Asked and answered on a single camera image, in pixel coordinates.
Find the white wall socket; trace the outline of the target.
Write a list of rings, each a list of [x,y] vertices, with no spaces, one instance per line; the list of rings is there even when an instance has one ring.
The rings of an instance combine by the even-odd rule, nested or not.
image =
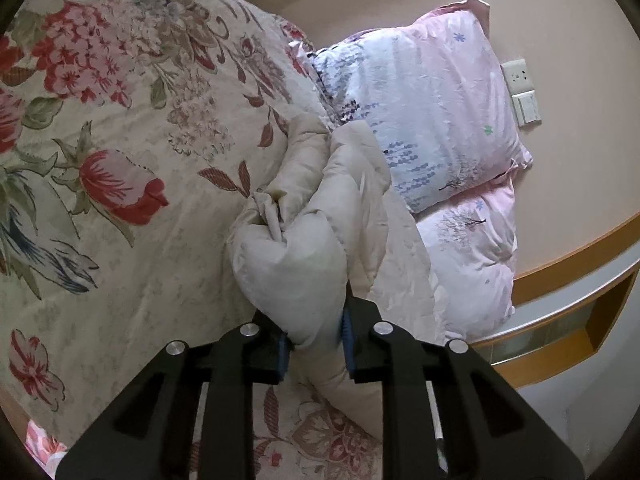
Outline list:
[[[511,96],[517,96],[535,89],[524,58],[504,62],[501,64],[501,68]]]

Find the white wall switch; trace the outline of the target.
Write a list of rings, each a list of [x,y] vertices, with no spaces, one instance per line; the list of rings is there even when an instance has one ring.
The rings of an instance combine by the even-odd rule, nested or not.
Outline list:
[[[512,96],[514,112],[518,125],[524,127],[541,122],[536,92],[529,90]]]

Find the floral bed quilt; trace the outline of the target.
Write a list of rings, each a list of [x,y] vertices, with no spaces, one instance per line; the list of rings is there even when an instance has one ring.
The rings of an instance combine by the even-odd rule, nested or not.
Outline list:
[[[342,126],[302,42],[244,0],[24,0],[2,35],[1,403],[56,478],[169,341],[260,312],[235,221],[296,116]],[[382,437],[296,373],[291,344],[282,382],[253,387],[255,477],[381,478]]]

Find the beige quilted down jacket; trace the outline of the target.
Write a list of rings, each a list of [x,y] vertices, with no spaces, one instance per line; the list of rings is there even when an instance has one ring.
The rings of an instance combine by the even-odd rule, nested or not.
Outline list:
[[[250,196],[228,248],[244,296],[292,341],[296,373],[382,437],[381,388],[347,374],[345,299],[370,300],[387,321],[440,344],[448,296],[369,126],[332,130],[296,116],[276,176]]]

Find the pink tree print pillow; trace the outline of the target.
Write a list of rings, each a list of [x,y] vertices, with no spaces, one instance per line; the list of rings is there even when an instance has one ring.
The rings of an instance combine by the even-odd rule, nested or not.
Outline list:
[[[448,339],[491,334],[513,314],[518,238],[512,171],[431,208],[416,226],[446,290]]]

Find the pink lavender print pillow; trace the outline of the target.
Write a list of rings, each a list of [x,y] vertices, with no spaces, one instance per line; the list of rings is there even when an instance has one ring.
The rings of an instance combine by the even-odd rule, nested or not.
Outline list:
[[[489,18],[488,3],[463,0],[308,55],[338,118],[363,120],[375,134],[413,214],[533,161]]]

